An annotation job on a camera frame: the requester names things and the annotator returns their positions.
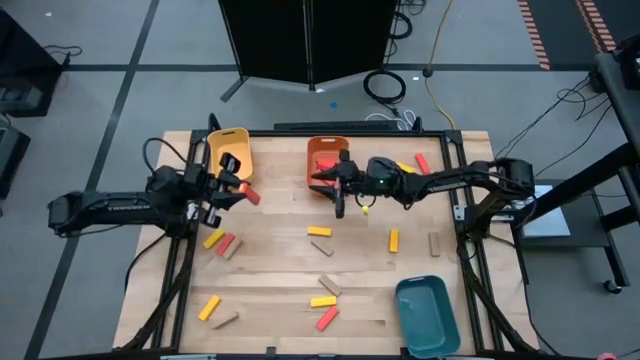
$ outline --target yellow bin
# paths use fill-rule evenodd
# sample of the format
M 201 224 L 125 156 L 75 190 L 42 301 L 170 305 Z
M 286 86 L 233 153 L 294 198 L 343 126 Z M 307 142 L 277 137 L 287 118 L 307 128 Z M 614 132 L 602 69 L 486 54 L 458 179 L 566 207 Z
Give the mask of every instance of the yellow bin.
M 243 128 L 224 129 L 212 132 L 207 137 L 211 148 L 211 172 L 218 176 L 222 167 L 220 158 L 228 152 L 240 160 L 240 180 L 251 181 L 253 176 L 253 163 L 251 162 L 251 146 L 249 145 L 249 132 Z

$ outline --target wooden table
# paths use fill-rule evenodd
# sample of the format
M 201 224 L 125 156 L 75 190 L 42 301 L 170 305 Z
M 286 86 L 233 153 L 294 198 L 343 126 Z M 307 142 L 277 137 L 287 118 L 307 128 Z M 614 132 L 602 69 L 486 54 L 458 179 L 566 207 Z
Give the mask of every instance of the wooden table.
M 464 132 L 469 162 L 492 159 L 486 132 Z M 186 155 L 189 132 L 168 132 L 165 140 Z M 248 202 L 222 215 L 222 228 L 245 244 L 226 261 L 198 244 L 191 277 L 180 351 L 184 353 L 264 353 L 276 346 L 279 354 L 399 354 L 404 346 L 394 303 L 396 284 L 405 278 L 434 274 L 447 284 L 462 345 L 460 354 L 473 354 L 473 339 L 455 252 L 451 204 L 447 193 L 434 194 L 404 211 L 393 200 L 378 199 L 370 215 L 347 201 L 346 215 L 338 220 L 331 202 L 313 196 L 306 188 L 308 138 L 252 138 L 254 187 L 262 196 L 260 206 Z M 385 156 L 414 164 L 414 155 L 425 155 L 432 171 L 444 169 L 440 144 L 427 138 L 351 138 L 352 159 L 361 167 L 371 156 Z M 167 147 L 159 164 L 177 168 L 183 164 Z M 474 189 L 476 201 L 486 191 Z M 313 247 L 307 226 L 328 226 L 333 236 L 331 257 Z M 397 254 L 388 251 L 392 227 L 400 231 Z M 438 232 L 442 256 L 429 254 L 429 232 Z M 508 226 L 494 225 L 494 235 L 511 239 Z M 202 227 L 199 242 L 212 230 Z M 138 251 L 161 231 L 143 227 Z M 134 268 L 126 293 L 114 346 L 126 343 L 158 302 L 169 241 L 146 254 Z M 496 303 L 523 338 L 537 346 L 524 298 L 523 282 L 515 251 L 486 240 L 485 250 Z M 327 273 L 342 289 L 340 314 L 324 332 L 315 323 L 326 309 L 311 309 L 309 299 L 331 295 L 319 282 Z M 211 295 L 222 298 L 209 322 L 198 313 Z M 478 301 L 486 348 L 492 348 L 486 312 Z M 214 330 L 217 315 L 238 311 L 240 318 Z M 164 332 L 168 343 L 174 310 L 167 315 Z

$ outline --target orange bin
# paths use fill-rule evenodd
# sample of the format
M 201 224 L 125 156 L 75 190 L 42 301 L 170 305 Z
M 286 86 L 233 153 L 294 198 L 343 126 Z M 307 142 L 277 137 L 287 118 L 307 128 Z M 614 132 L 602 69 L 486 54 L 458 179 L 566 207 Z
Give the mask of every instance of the orange bin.
M 236 174 L 240 180 L 251 181 L 253 163 L 251 162 L 251 146 L 249 132 L 243 128 L 232 128 L 214 131 L 207 137 L 211 148 L 211 172 L 218 176 L 222 167 L 220 158 L 228 152 L 240 160 L 240 171 Z
M 339 161 L 340 150 L 349 149 L 349 141 L 342 136 L 316 136 L 307 144 L 307 186 L 331 185 L 332 181 L 321 181 L 311 178 L 312 174 L 332 167 Z

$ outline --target gray floor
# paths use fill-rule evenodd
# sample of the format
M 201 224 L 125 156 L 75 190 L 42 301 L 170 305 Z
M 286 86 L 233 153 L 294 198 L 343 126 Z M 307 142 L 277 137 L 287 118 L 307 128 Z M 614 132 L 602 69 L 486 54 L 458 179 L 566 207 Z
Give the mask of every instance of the gray floor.
M 0 0 L 41 44 L 80 45 L 76 64 L 127 64 L 150 0 Z M 429 55 L 444 0 L 430 0 L 414 20 L 415 33 L 399 41 L 392 63 L 422 63 Z M 233 56 L 214 0 L 160 0 L 142 53 L 145 64 L 229 64 Z M 535 64 L 535 55 L 515 2 L 456 0 L 443 30 L 437 63 Z M 429 129 L 448 123 L 426 96 L 419 72 L 399 72 L 408 86 L 401 109 L 421 115 Z M 463 130 L 489 131 L 499 150 L 572 87 L 583 73 L 439 72 L 430 81 L 440 103 Z M 32 138 L 0 219 L 0 348 L 3 358 L 24 356 L 55 272 L 64 240 L 46 228 L 45 204 L 84 188 L 116 95 L 120 72 L 63 75 L 49 115 L 16 125 Z M 363 119 L 383 108 L 362 91 L 362 76 L 323 84 L 324 93 L 251 79 L 228 102 L 220 95 L 236 74 L 136 73 L 100 178 L 100 190 L 134 190 L 146 177 L 142 142 L 167 130 L 202 128 L 210 112 L 223 126 L 268 129 L 276 122 Z M 395 84 L 374 87 L 393 92 Z M 580 122 L 580 105 L 562 104 L 511 154 L 541 168 L 579 145 L 601 111 Z M 543 177 L 566 178 L 622 144 L 610 112 L 591 141 Z M 616 181 L 599 189 L 621 193 Z M 604 199 L 616 209 L 622 199 Z M 133 258 L 138 229 L 126 228 L 82 239 L 73 260 L 41 356 L 108 351 L 123 298 L 123 277 Z M 640 248 L 637 225 L 615 233 L 632 286 L 612 296 L 600 282 L 610 277 L 603 251 L 528 251 L 533 322 L 560 352 L 594 356 L 640 345 Z

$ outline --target teal bin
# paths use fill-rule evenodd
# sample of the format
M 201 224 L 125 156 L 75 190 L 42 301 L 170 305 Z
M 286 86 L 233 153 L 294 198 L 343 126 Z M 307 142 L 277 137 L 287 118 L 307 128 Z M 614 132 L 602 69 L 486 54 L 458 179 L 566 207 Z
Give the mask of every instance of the teal bin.
M 450 355 L 460 348 L 460 333 L 444 281 L 433 275 L 402 280 L 396 306 L 405 344 L 418 359 Z

